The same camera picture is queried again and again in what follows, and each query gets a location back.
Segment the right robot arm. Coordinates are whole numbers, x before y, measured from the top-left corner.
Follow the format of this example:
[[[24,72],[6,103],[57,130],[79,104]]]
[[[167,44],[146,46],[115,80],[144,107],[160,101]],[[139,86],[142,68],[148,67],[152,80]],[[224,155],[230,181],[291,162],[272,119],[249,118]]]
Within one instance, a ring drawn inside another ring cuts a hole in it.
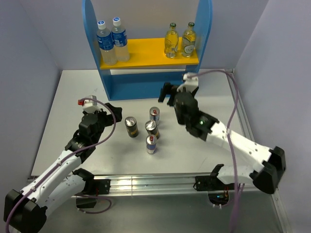
[[[198,84],[185,82],[180,86],[164,83],[158,102],[170,96],[167,105],[175,110],[177,122],[196,138],[238,152],[247,166],[217,165],[211,173],[210,183],[215,189],[226,184],[252,183],[258,190],[273,194],[286,170],[285,151],[260,145],[230,130],[217,118],[199,110],[195,94]]]

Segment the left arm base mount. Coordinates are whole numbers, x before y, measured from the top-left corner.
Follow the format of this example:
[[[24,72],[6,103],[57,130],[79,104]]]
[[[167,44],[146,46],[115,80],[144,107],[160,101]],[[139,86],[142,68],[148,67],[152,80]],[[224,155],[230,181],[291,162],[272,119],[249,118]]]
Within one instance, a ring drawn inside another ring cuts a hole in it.
[[[109,194],[110,179],[94,179],[90,184],[87,184],[86,190],[78,194],[76,198],[76,207],[78,209],[92,209],[99,202],[100,195]]]

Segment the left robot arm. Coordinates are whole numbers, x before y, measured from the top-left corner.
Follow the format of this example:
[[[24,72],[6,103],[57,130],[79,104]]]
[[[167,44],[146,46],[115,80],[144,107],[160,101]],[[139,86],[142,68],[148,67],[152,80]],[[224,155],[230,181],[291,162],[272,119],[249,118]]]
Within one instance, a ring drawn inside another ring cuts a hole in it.
[[[60,156],[29,185],[6,195],[3,217],[6,232],[14,228],[20,233],[37,233],[48,216],[67,199],[95,194],[94,175],[79,166],[103,143],[100,138],[104,129],[116,127],[122,120],[122,108],[105,103],[103,110],[91,98],[78,103],[84,115]]]

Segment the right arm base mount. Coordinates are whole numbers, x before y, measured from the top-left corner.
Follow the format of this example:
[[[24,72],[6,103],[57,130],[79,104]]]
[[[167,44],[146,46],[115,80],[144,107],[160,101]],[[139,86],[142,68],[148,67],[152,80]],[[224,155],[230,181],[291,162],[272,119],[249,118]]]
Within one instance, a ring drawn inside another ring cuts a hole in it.
[[[223,184],[215,175],[196,176],[193,189],[208,192],[208,200],[213,208],[228,206],[235,198],[230,196],[229,191],[234,190],[234,184]]]

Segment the green-capped glass bottle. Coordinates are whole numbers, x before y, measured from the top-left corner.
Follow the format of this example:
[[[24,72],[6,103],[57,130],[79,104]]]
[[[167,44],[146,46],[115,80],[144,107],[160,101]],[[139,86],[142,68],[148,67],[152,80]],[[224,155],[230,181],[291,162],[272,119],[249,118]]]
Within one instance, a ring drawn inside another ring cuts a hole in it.
[[[164,53],[168,58],[174,58],[178,51],[179,35],[176,30],[176,23],[170,23],[170,29],[165,35]]]
[[[189,22],[188,28],[183,32],[181,43],[181,54],[183,57],[191,57],[193,54],[196,42],[194,25],[194,22]]]

